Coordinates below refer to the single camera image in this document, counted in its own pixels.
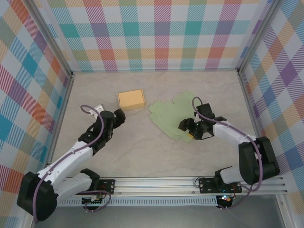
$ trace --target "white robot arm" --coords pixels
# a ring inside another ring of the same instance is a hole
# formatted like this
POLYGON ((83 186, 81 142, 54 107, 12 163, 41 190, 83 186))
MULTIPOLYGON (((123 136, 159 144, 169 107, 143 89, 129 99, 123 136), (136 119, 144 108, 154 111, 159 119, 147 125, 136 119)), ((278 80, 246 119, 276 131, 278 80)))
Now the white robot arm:
POLYGON ((194 113, 195 118, 181 121, 179 129, 189 131, 189 134, 196 140, 207 139, 203 138, 203 135, 209 133, 211 137, 219 137, 238 149, 239 165, 215 172, 214 181, 219 191, 231 183, 245 181, 247 184, 253 185, 259 182, 260 170, 263 172, 263 180, 280 173, 275 153, 268 138, 241 135, 241 131, 237 132, 224 117, 215 117, 210 104, 201 104, 195 110, 197 111, 194 113), (262 169, 260 169, 253 143, 261 154, 262 169))
POLYGON ((103 125, 98 117, 96 122, 78 138, 78 142, 57 161, 36 174, 28 172, 23 177, 17 205, 31 215, 36 211, 35 216, 38 221, 47 219, 61 201, 82 191, 96 190, 98 187, 100 177, 89 169, 82 170, 73 178, 65 181, 64 179, 81 163, 102 149, 112 138, 113 129, 125 121, 125 115, 121 109, 114 113, 102 111, 100 116, 103 125))

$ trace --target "metal frame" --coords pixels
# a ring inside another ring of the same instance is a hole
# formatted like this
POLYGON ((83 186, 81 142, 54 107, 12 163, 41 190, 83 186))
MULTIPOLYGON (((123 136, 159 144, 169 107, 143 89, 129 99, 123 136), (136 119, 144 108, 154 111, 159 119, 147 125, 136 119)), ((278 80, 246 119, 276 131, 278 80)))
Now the metal frame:
POLYGON ((58 117, 58 120, 57 120, 57 123, 56 123, 56 126, 55 126, 55 130, 54 130, 53 139, 52 139, 51 145, 49 147, 49 150, 47 152, 48 156, 47 156, 47 159, 45 161, 45 164, 42 167, 46 167, 46 165, 49 164, 49 163, 51 163, 51 161, 53 159, 55 148, 56 148, 56 144, 57 144, 57 141, 58 141, 58 138, 59 138, 59 133, 60 133, 61 125, 62 125, 64 116, 65 116, 65 113, 66 113, 67 103, 68 103, 68 100, 69 100, 71 92, 72 92, 72 87, 73 87, 73 84, 74 84, 74 79, 75 78, 72 75, 71 78, 69 78, 69 80, 68 80, 68 84, 67 84, 67 87, 66 87, 66 95, 65 95, 65 97, 63 99, 62 107, 61 107, 61 110, 60 110, 60 113, 59 113, 59 117, 58 117))
POLYGON ((255 115, 255 112, 253 110, 252 105, 250 104, 250 100, 249 100, 249 94, 246 90, 246 86, 245 83, 243 81, 243 78, 241 77, 241 75, 239 74, 239 72, 237 72, 237 78, 239 81, 239 84, 241 86, 242 92, 243 92, 243 96, 244 96, 244 100, 247 106, 247 110, 251 119, 251 123, 253 126, 253 130, 255 131, 256 137, 261 137, 262 136, 262 132, 260 131, 259 127, 258 127, 258 123, 257 123, 257 118, 255 115))
POLYGON ((55 41, 55 38, 52 35, 52 32, 50 31, 48 25, 42 18, 39 9, 37 8, 36 4, 33 2, 33 0, 22 0, 26 8, 28 9, 29 13, 31 14, 32 18, 36 22, 39 30, 41 31, 44 39, 48 43, 48 45, 51 47, 52 51, 54 52, 54 55, 58 59, 59 63, 63 67, 66 74, 70 75, 70 77, 73 74, 72 69, 68 65, 66 58, 62 54, 57 42, 55 41))
POLYGON ((278 202, 278 206, 282 215, 282 219, 287 228, 299 228, 292 218, 286 195, 276 195, 276 201, 278 202))
MULTIPOLYGON (((115 180, 113 202, 109 206, 216 206, 216 196, 233 195, 232 193, 204 193, 201 194, 199 188, 194 185, 197 177, 119 177, 102 178, 103 180, 115 180)), ((246 195, 247 190, 243 188, 242 193, 246 195)), ((284 195, 287 188, 281 176, 264 180, 257 192, 252 195, 284 195)), ((83 206, 83 197, 93 197, 92 195, 75 195, 63 201, 58 207, 83 206)))
POLYGON ((257 47, 259 46, 261 40, 264 38, 264 35, 266 34, 271 22, 273 21, 276 13, 280 9, 281 5, 283 4, 284 0, 274 0, 272 5, 270 6, 261 26, 259 27, 258 31, 256 32, 255 38, 252 41, 247 53, 244 56, 244 59, 239 67, 239 72, 242 74, 244 69, 249 64, 251 58, 253 57, 254 53, 257 50, 257 47))

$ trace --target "table surface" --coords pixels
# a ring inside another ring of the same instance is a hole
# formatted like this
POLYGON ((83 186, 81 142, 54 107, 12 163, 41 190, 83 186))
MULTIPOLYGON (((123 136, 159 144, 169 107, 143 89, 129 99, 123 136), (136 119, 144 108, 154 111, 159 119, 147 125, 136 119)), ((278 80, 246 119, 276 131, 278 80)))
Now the table surface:
POLYGON ((254 135, 236 72, 76 73, 53 161, 95 121, 80 105, 103 104, 106 110, 115 111, 119 108, 117 93, 136 89, 143 89, 146 106, 126 111, 126 122, 114 130, 113 138, 70 176, 84 168, 101 177, 206 176, 237 165, 238 151, 222 139, 174 140, 150 120, 150 105, 172 100, 183 90, 210 103, 216 116, 254 135))
POLYGON ((82 207, 57 207, 35 228, 285 228, 275 196, 250 196, 239 207, 106 207, 85 213, 82 207))

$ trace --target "cable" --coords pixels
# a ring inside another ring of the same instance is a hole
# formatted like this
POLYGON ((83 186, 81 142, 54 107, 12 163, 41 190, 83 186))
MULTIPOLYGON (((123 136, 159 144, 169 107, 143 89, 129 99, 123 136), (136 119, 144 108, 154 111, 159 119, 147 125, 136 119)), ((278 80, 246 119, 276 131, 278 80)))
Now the cable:
POLYGON ((204 178, 204 177, 198 177, 195 181, 194 181, 194 186, 197 187, 198 189, 200 188, 199 186, 196 186, 196 182, 198 181, 199 178, 204 178))
POLYGON ((87 212, 88 212, 88 211, 90 211, 90 212, 97 212, 97 211, 100 211, 101 209, 105 208, 105 207, 110 203, 110 201, 111 201, 111 194, 110 194, 109 192, 107 192, 107 191, 101 191, 101 190, 96 190, 96 191, 82 191, 82 192, 80 192, 80 193, 83 193, 83 194, 86 194, 86 193, 103 193, 103 194, 106 194, 106 195, 109 196, 109 200, 108 200, 103 206, 100 206, 100 207, 98 207, 98 208, 95 209, 95 210, 89 210, 89 209, 86 207, 88 203, 86 203, 86 204, 85 204, 85 209, 86 209, 87 212))
POLYGON ((260 187, 261 187, 261 184, 262 184, 262 180, 263 180, 263 164, 262 164, 262 158, 261 158, 261 153, 257 147, 257 144, 247 135, 245 134, 244 132, 242 132, 241 130, 239 130, 238 128, 235 128, 234 126, 231 126, 230 124, 227 124, 227 123, 223 123, 221 121, 217 121, 217 120, 214 120, 214 119, 210 119, 208 117, 205 117, 204 115, 202 115, 201 113, 199 113, 199 111, 197 110, 197 108, 195 107, 195 104, 194 104, 194 101, 195 99, 198 99, 200 101, 201 104, 203 104, 203 101, 198 97, 194 97, 192 99, 192 107, 193 109, 195 110, 195 112, 203 119, 205 120, 208 120, 208 121, 212 121, 214 123, 217 123, 217 124, 220 124, 222 126, 225 126, 225 127, 228 127, 228 128, 231 128, 232 130, 234 130, 235 132, 239 133, 240 135, 246 137, 253 145, 253 147, 255 148, 256 150, 256 153, 257 153, 257 159, 258 159, 258 165, 259 165, 259 180, 258 180, 258 184, 256 186, 255 189, 252 189, 252 185, 250 186, 250 188, 247 188, 246 186, 244 185, 241 185, 243 188, 247 189, 248 190, 248 193, 247 195, 243 198, 243 200, 241 200, 239 203, 231 206, 229 209, 232 209, 232 208, 235 208, 236 206, 242 204, 244 202, 244 200, 248 197, 248 195, 252 192, 252 191, 257 191, 260 187))
POLYGON ((101 124, 102 124, 102 126, 101 126, 101 131, 100 131, 99 135, 98 135, 93 141, 91 141, 90 143, 88 143, 88 144, 85 145, 85 146, 82 146, 82 147, 80 147, 80 148, 74 150, 73 152, 67 153, 64 157, 62 157, 62 158, 61 158, 59 161, 57 161, 54 165, 51 165, 51 168, 50 168, 50 169, 46 172, 46 174, 44 174, 44 176, 41 178, 41 180, 39 181, 39 183, 38 183, 38 185, 37 185, 37 187, 36 187, 36 189, 35 189, 34 196, 33 196, 33 216, 34 216, 34 222, 35 222, 35 224, 37 224, 37 223, 39 222, 38 219, 37 219, 36 201, 37 201, 38 190, 39 190, 39 188, 40 188, 42 182, 45 180, 45 178, 46 178, 48 175, 51 174, 51 172, 52 172, 52 171, 53 171, 53 170, 54 170, 54 169, 55 169, 55 168, 56 168, 64 159, 66 159, 66 158, 69 157, 70 155, 72 155, 72 154, 74 154, 74 153, 76 153, 76 152, 78 152, 78 151, 80 151, 80 150, 83 150, 84 148, 86 148, 86 147, 92 145, 93 143, 95 143, 95 142, 101 137, 101 135, 102 135, 103 132, 104 132, 104 127, 105 127, 105 126, 104 126, 104 120, 103 120, 102 116, 100 115, 100 113, 99 113, 96 109, 94 109, 93 107, 88 106, 88 105, 86 105, 86 104, 83 104, 82 106, 80 106, 80 109, 81 109, 84 113, 90 114, 90 112, 87 112, 86 110, 84 110, 83 107, 90 108, 91 110, 93 110, 94 112, 97 113, 97 115, 99 116, 99 118, 100 118, 100 120, 101 120, 101 124))
POLYGON ((206 137, 206 138, 203 138, 203 139, 199 139, 199 140, 205 140, 205 139, 209 139, 209 138, 212 138, 213 136, 209 136, 209 137, 206 137))
POLYGON ((234 187, 234 185, 232 185, 232 187, 233 187, 233 190, 234 190, 233 198, 235 198, 237 190, 236 190, 236 187, 234 187))

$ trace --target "colorful plaid wall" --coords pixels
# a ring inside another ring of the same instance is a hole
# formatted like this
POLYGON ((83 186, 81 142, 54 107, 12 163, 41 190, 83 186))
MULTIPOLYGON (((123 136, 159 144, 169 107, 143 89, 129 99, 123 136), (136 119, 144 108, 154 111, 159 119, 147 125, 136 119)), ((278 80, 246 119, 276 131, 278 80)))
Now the colorful plaid wall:
POLYGON ((75 70, 191 70, 236 68, 267 0, 36 3, 75 70))
POLYGON ((68 77, 21 0, 0 1, 0 228, 14 228, 24 173, 41 169, 68 77))
POLYGON ((73 66, 72 62, 71 62, 71 59, 69 57, 69 55, 67 54, 67 51, 65 50, 65 48, 63 47, 59 37, 58 37, 58 34, 56 33, 55 29, 54 29, 54 26, 52 25, 52 23, 50 22, 50 20, 48 19, 47 15, 46 15, 46 12, 44 11, 44 9, 42 8, 42 5, 41 5, 41 2, 40 0, 34 0, 34 3, 36 4, 36 6, 38 7, 39 11, 40 11, 40 14, 41 16, 43 17, 43 19, 45 20, 46 24, 48 25, 52 35, 53 35, 53 38, 55 39, 55 41, 57 42, 59 48, 61 49, 61 52, 63 53, 64 57, 66 58, 66 61, 70 67, 70 69, 75 69, 75 67, 73 66))
POLYGON ((259 19, 258 19, 256 25, 255 25, 255 28, 252 30, 251 35, 250 35, 250 37, 249 37, 249 39, 248 39, 248 41, 247 41, 247 43, 246 43, 246 46, 245 46, 245 48, 243 49, 242 55, 241 55, 241 57, 240 57, 239 60, 238 60, 237 68, 239 68, 240 65, 242 64, 243 59, 244 59, 244 57, 245 57, 245 55, 246 55, 246 53, 247 53, 247 51, 248 51, 248 48, 250 47, 252 41, 253 41, 254 38, 256 37, 257 31, 258 31, 258 29, 260 28, 260 26, 262 25, 262 22, 263 22, 263 20, 264 20, 264 18, 265 18, 265 16, 266 16, 266 14, 268 13, 268 10, 269 10, 271 4, 273 3, 273 1, 274 1, 274 0, 267 0, 267 3, 266 3, 266 5, 265 5, 265 7, 264 7, 264 9, 263 9, 263 11, 262 11, 262 13, 261 13, 259 19))
POLYGON ((246 68, 259 128, 271 141, 304 222, 304 0, 285 0, 246 68))

